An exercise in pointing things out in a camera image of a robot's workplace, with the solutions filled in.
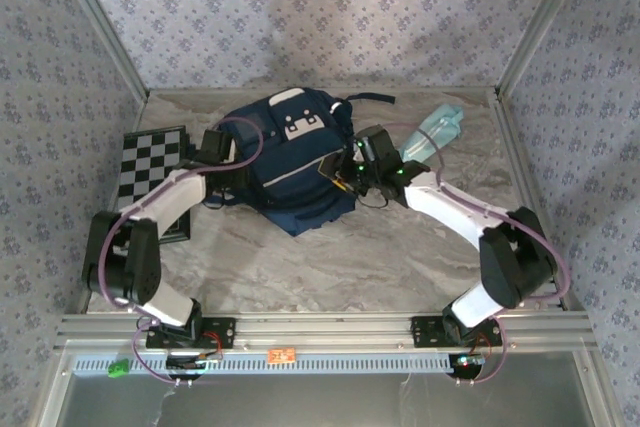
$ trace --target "navy blue backpack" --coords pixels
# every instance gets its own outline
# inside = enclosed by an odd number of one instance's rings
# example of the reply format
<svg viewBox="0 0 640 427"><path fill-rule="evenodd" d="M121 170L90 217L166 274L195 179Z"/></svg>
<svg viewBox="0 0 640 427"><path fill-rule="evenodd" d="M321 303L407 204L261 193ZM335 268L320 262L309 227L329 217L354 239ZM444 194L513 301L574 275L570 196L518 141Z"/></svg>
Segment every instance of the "navy blue backpack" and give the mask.
<svg viewBox="0 0 640 427"><path fill-rule="evenodd" d="M350 101L355 99L395 102L372 93L337 99L294 88L230 112L227 117L244 117L260 127L264 147L249 166L249 188L231 191L234 198L224 205L246 203L292 236L354 210L355 196L321 175L318 166L326 156L352 149ZM251 126L228 122L218 129L234 136L241 158L256 152L258 137Z"/></svg>

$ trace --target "metal rail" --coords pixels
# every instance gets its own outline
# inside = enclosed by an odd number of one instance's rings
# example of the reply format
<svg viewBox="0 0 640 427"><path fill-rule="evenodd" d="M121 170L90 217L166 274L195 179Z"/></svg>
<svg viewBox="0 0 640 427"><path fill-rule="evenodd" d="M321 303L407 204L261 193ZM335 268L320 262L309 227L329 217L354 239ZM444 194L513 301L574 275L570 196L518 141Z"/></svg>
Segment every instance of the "metal rail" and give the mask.
<svg viewBox="0 0 640 427"><path fill-rule="evenodd" d="M234 349L230 354L262 354L276 347L295 347L302 354L462 353L467 350L463 347L414 348L410 319L421 315L419 313L229 315L238 319ZM73 353L119 351L131 341L137 318L132 314L65 316L54 349L64 348ZM569 352L597 348L585 312L516 311L503 316L502 320L509 350L513 352Z"/></svg>
<svg viewBox="0 0 640 427"><path fill-rule="evenodd" d="M498 99L494 90L487 90L486 95L500 141L505 148L518 200L536 211L542 228L545 232L550 232L549 217L540 207L535 195L535 182L526 168L526 156L516 136L513 118L507 105L508 98ZM572 291L563 298L563 304L568 309L582 310ZM594 424L624 426L622 410L613 393L600 352L597 349L578 350L573 353L573 357Z"/></svg>

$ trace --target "wire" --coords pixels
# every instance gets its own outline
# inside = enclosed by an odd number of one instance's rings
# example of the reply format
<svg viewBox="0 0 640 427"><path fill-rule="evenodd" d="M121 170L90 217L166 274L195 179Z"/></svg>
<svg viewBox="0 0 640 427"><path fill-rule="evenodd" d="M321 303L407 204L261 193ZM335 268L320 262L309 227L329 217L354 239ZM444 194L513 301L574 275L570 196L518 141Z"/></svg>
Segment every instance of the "wire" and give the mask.
<svg viewBox="0 0 640 427"><path fill-rule="evenodd" d="M480 345L480 339L484 339L484 341L489 346L489 353L487 354L487 356L484 359L484 360L487 360L487 359L489 359L489 357L491 357L491 342L489 342L489 338L486 335L484 335L482 332L480 332L478 334L478 336L476 337L476 343L473 345L473 348L469 351L469 353L467 355L472 355L476 351L476 349Z"/></svg>
<svg viewBox="0 0 640 427"><path fill-rule="evenodd" d="M152 321L153 319L155 319L155 317L151 317L149 315L142 315L140 317L138 317L138 320L136 320L136 329L140 328L140 321L141 320L148 320L148 321Z"/></svg>
<svg viewBox="0 0 640 427"><path fill-rule="evenodd" d="M140 338L140 335L143 332L148 331L149 327L152 327L154 325L156 325L156 320L151 320L151 321L147 322L146 324L138 327L138 329L136 330L136 333L133 334L133 338L131 339L131 349L133 350L133 355L135 356L137 361L140 362L140 365L142 365L142 367L144 367L144 369L147 372L149 372L149 374L151 374L151 376L153 378L158 379L161 382L164 382L166 384L175 385L176 384L175 380L171 380L171 379L169 379L167 377L164 377L161 374L159 374L158 372L156 372L155 370L153 370L149 364L147 364L144 360L142 360L142 357L140 356L140 352L138 352L138 347L137 347L136 344L138 343L138 339Z"/></svg>
<svg viewBox="0 0 640 427"><path fill-rule="evenodd" d="M393 123L389 123L389 124L385 124L384 127L409 127L409 128L416 128L416 126L414 124L409 124L409 123L405 123L405 122L393 122ZM488 215L490 217L493 217L495 219L498 219L502 222L505 222L509 225L511 225L512 227L515 227L516 229L519 229L520 231L524 232L525 234L529 235L531 238L533 238L534 240L536 240L538 243L540 243L545 249L547 249L547 251L553 256L553 258L556 260L556 263L558 264L560 271L562 272L562 283L560 285L560 288L558 289L558 291L555 294L550 294L550 295L541 295L541 296L532 296L529 297L530 299L533 300L541 300L541 301L550 301L550 300L558 300L561 297L565 296L567 294L567 292L569 291L569 287L571 285L571 273L569 271L569 267L567 266L566 262L564 261L564 259L562 258L562 256L560 255L560 253L554 248L553 245L551 245L551 243L545 239L543 236L541 236L540 234L538 234L536 231L534 231L533 229L529 228L528 226L518 222L517 220L512 219L511 217L501 214L499 212L495 212L493 210L487 209L484 206L480 206L478 204L476 204L475 202L471 202L467 199L464 199L462 197L460 197L459 195L456 195L455 193L451 192L449 189L447 189L446 185L443 185L442 182L442 172L444 171L445 168L445 162L444 162L444 156L442 155L442 151L440 150L440 148L438 147L438 144L436 144L436 142L431 138L431 136L429 134L427 134L424 130L422 130L420 127L418 127L416 129L418 132L420 132L420 134L422 134L431 144L431 146L434 148L437 156L438 156L438 161L440 162L440 165L438 166L438 170L436 170L436 183L438 185L438 187L440 188L440 190L450 199L454 200L455 202L458 202L460 205L474 211L474 212L478 212L481 213L483 215ZM500 359L498 360L498 363L496 364L496 366L494 367L494 369L491 371L490 374L488 374L487 376L478 379L478 380L474 380L473 382L476 384L482 383L482 382L486 382L488 380L491 380L493 377L495 377L498 372L500 372L500 369L502 369L502 366L504 365L506 359L507 359L507 351L508 351L508 347L507 347L507 337L506 337L506 333L504 330L504 324L502 323L502 321L500 320L499 317L497 317L497 314L492 316L491 318L495 319L495 321L498 323L498 326L500 327L500 335L502 336L502 355L500 356Z"/></svg>
<svg viewBox="0 0 640 427"><path fill-rule="evenodd" d="M114 307L117 307L117 308L130 308L130 309L132 309L132 310L134 310L136 312L145 314L145 312L143 310L141 310L138 306L134 305L132 302L129 302L129 301L118 302L118 301L116 301L115 298L111 295L111 292L109 292L109 289L107 288L107 278L106 278L107 254L109 253L109 247L111 246L111 243L113 242L113 239L114 239L116 233L118 232L118 230L120 229L120 227L122 227L124 225L124 223L127 220L129 220L132 216L134 216L136 213L138 213L140 210L144 209L145 207L149 206L158 197L160 197L162 194L164 194L167 190L172 188L174 185L176 185L181 180L186 179L188 177L193 177L194 175L204 174L204 173L208 173L208 172L228 172L230 170L240 169L242 167L245 167L245 166L249 165L254 160L256 160L258 158L258 156L260 155L260 153L262 152L262 148L264 147L264 136L262 135L262 130L260 129L260 127L255 122L253 122L252 120L249 120L249 119L245 119L243 117L225 117L225 118L221 119L219 122L217 122L213 126L213 128L215 129L219 125L225 124L225 123L228 123L228 122L243 122L243 123L248 124L249 126L251 126L251 128L254 129L258 133L258 148L256 149L255 153L252 156L250 156L246 160L243 160L242 162L238 162L237 164L215 165L215 166L211 166L211 167L200 167L198 169L189 170L187 172L183 172L180 175L177 175L173 179L173 182L168 182L166 184L160 184L160 186L157 189L152 190L150 195L148 196L148 198L145 199L144 202L142 202L139 206L136 206L133 209L123 213L120 216L120 218L113 224L111 229L109 229L109 232L107 233L107 235L106 235L106 237L104 239L104 244L102 244L102 249L100 250L100 257L98 258L98 284L100 285L100 292L102 293L102 296L105 299L107 299L107 301L111 305L113 305Z"/></svg>
<svg viewBox="0 0 640 427"><path fill-rule="evenodd" d="M220 337L218 336L218 334L216 334L215 332L207 331L207 332L204 332L202 335L204 337L209 337L210 339L213 339L213 340L216 341L216 351L204 355L204 358L207 358L212 354L220 354L220 359L219 360L222 360L222 342L220 342Z"/></svg>
<svg viewBox="0 0 640 427"><path fill-rule="evenodd" d="M504 324L502 323L502 320L500 320L500 317L493 316L491 318L498 323L498 327L500 328L500 337L502 337L502 355L500 356L500 359L498 359L498 363L493 368L493 370L488 375L486 375L485 377L482 377L481 379L474 379L473 380L474 384L481 384L483 382L487 382L488 380L493 379L496 375L498 375L498 372L500 372L500 369L502 369L504 362L507 360L507 351L509 346L507 344L507 335L504 330Z"/></svg>
<svg viewBox="0 0 640 427"><path fill-rule="evenodd" d="M409 123L404 123L404 122L393 122L393 123L390 123L390 124L385 124L384 127L410 127L410 128L415 128L415 125L414 124L409 124ZM507 215L501 214L500 212L495 212L493 210L485 208L484 206L480 206L480 205L476 204L475 202L471 202L471 201L469 201L467 199L464 199L464 198L460 197L459 195L456 195L455 193L451 192L449 189L447 189L446 185L443 185L443 182L442 182L442 172L444 171L444 168L445 168L444 157L442 155L442 151L438 147L438 144L436 144L436 142L431 138L431 136L429 134L427 134L421 128L418 128L416 130L417 130L417 132L420 132L429 141L431 146L436 151L436 154L438 156L438 161L440 162L438 170L436 171L436 183L438 184L438 187L440 188L440 190L447 197L449 197L450 199L458 202L460 205L466 207L469 210L473 210L474 212L478 212L478 213L483 214L483 215L488 215L490 217L493 217L493 218L498 219L498 220L500 220L502 222L505 222L505 223L511 225L512 227L515 227L516 229L524 232L525 234L529 235L531 238L536 240L539 244L541 244L553 256L553 258L555 259L556 263L558 264L558 267L560 268L560 271L562 272L562 283L560 284L560 287L558 288L558 291L555 294L531 296L529 298L531 300L538 300L538 301L553 301L553 300L559 300L561 297L564 297L567 294L567 292L569 292L569 287L571 285L571 273L569 271L569 266L567 265L565 260L562 258L560 253L555 249L555 247L553 245L551 245L551 243L547 239L545 239L542 235L540 235L538 232L536 232L533 229L531 229L530 227L522 224L521 222L518 222L517 220L514 220L514 219L512 219L511 217L509 217Z"/></svg>

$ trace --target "checkerboard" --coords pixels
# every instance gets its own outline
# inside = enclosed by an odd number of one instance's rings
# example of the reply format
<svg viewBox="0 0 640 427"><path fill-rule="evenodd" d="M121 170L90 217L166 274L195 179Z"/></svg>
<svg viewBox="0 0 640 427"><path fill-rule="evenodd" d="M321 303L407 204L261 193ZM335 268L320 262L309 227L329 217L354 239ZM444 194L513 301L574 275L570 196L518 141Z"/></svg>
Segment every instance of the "checkerboard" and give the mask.
<svg viewBox="0 0 640 427"><path fill-rule="evenodd" d="M118 188L118 210L141 199L169 175L186 156L189 138L186 128L147 130L125 134ZM161 243L187 240L189 212L185 212L160 239Z"/></svg>

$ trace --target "wall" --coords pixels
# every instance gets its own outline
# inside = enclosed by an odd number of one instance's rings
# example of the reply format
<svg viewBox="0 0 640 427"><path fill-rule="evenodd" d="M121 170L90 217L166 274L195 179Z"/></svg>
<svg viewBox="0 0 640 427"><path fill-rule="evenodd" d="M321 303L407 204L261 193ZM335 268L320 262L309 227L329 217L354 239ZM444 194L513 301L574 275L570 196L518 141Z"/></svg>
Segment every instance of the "wall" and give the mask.
<svg viewBox="0 0 640 427"><path fill-rule="evenodd" d="M575 292L640 425L640 0L567 0L512 96Z"/></svg>
<svg viewBox="0 0 640 427"><path fill-rule="evenodd" d="M101 0L149 88L495 85L539 0Z"/></svg>
<svg viewBox="0 0 640 427"><path fill-rule="evenodd" d="M0 425L23 425L78 303L138 106L75 0L0 0Z"/></svg>

